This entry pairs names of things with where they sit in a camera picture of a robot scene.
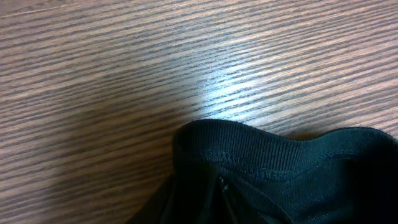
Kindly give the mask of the black polo shirt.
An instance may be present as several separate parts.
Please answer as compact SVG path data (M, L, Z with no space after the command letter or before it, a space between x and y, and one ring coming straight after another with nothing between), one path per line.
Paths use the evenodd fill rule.
M397 140L373 128L294 140L203 119L175 133L173 167L131 223L397 222Z

